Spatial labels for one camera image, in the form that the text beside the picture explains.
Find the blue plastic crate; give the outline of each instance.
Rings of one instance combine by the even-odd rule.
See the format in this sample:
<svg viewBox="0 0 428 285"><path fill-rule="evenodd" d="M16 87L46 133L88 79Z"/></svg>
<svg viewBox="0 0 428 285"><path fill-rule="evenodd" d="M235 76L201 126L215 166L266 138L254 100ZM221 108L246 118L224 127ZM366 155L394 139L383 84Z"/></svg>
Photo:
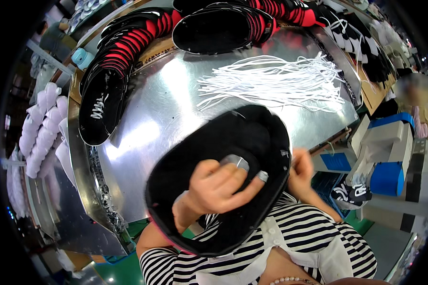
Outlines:
<svg viewBox="0 0 428 285"><path fill-rule="evenodd" d="M338 214L343 219L347 217L347 215L350 213L350 210L339 209L338 205L335 203L335 200L331 197L331 191L333 191L333 188L341 181L344 175L346 174L319 171L314 176L311 183L312 188L317 192L322 200L336 212L338 212Z"/></svg>

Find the shoelace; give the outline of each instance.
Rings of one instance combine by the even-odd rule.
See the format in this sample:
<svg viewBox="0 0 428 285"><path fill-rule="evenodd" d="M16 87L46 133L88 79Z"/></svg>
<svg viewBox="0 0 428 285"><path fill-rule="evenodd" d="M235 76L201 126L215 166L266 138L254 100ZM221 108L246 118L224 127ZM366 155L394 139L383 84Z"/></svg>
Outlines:
<svg viewBox="0 0 428 285"><path fill-rule="evenodd" d="M97 99L97 103L93 105L92 114L90 115L94 119L102 119L103 118L103 108L104 108L104 101L103 96L101 98Z"/></svg>
<svg viewBox="0 0 428 285"><path fill-rule="evenodd" d="M342 33L345 34L345 29L347 28L348 22L346 19L340 19L336 16L336 14L334 14L333 12L330 11L331 14L333 14L333 16L335 16L335 18L337 19L336 21L334 21L333 23L330 23L330 21L328 21L327 18L324 17L320 17L321 19L324 19L325 21L327 21L328 26L330 27L331 30L341 26L342 27Z"/></svg>
<svg viewBox="0 0 428 285"><path fill-rule="evenodd" d="M295 62L262 55L239 60L232 65L213 69L214 76L198 80L200 96L210 96L197 107L205 110L227 98L237 97L267 107L299 106L308 111L339 111L344 103L340 87L334 81L344 82L334 63L321 52L315 58L298 57ZM317 107L313 102L330 101Z"/></svg>

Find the sewing machine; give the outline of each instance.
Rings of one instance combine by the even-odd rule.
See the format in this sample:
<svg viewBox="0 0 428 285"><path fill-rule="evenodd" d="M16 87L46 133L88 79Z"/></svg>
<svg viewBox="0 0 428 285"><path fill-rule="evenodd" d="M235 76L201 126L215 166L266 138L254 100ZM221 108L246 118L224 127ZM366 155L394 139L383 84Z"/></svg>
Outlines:
<svg viewBox="0 0 428 285"><path fill-rule="evenodd" d="M364 184L372 193L399 196L408 170L414 133L410 114L370 121L364 116L344 144L313 157L316 171L348 173L348 186Z"/></svg>

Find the person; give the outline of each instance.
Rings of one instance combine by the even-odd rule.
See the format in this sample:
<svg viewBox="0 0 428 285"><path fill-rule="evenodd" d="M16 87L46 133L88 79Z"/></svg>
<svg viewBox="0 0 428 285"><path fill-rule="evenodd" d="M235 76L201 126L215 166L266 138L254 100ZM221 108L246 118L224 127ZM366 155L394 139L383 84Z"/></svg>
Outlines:
<svg viewBox="0 0 428 285"><path fill-rule="evenodd" d="M64 33L66 29L67 23L56 22L48 26L46 21L41 22L36 29L36 33L41 35L40 48L52 53L61 62L68 58L77 44L72 37Z"/></svg>
<svg viewBox="0 0 428 285"><path fill-rule="evenodd" d="M287 190L254 233L225 256L178 253L151 222L136 245L146 284L387 284L368 280L377 270L371 248L311 188L313 171L308 151L293 149ZM217 214L245 205L266 183L256 176L235 193L246 176L233 163L199 162L188 191L172 207L177 230L200 219L204 231L194 239L215 234Z"/></svg>

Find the hand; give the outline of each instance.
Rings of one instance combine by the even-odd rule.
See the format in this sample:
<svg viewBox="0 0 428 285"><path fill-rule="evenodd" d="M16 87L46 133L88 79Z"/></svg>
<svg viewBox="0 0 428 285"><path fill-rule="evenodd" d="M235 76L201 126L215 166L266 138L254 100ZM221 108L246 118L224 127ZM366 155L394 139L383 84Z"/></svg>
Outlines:
<svg viewBox="0 0 428 285"><path fill-rule="evenodd" d="M250 202L265 185L266 181L255 176L243 191L235 194L246 177L247 172L233 163L220 167L215 160L201 161L190 178L183 202L200 215L226 213Z"/></svg>
<svg viewBox="0 0 428 285"><path fill-rule="evenodd" d="M289 171L288 191L298 200L303 200L312 192L311 178L314 165L309 152L305 149L295 148L292 154L292 166Z"/></svg>

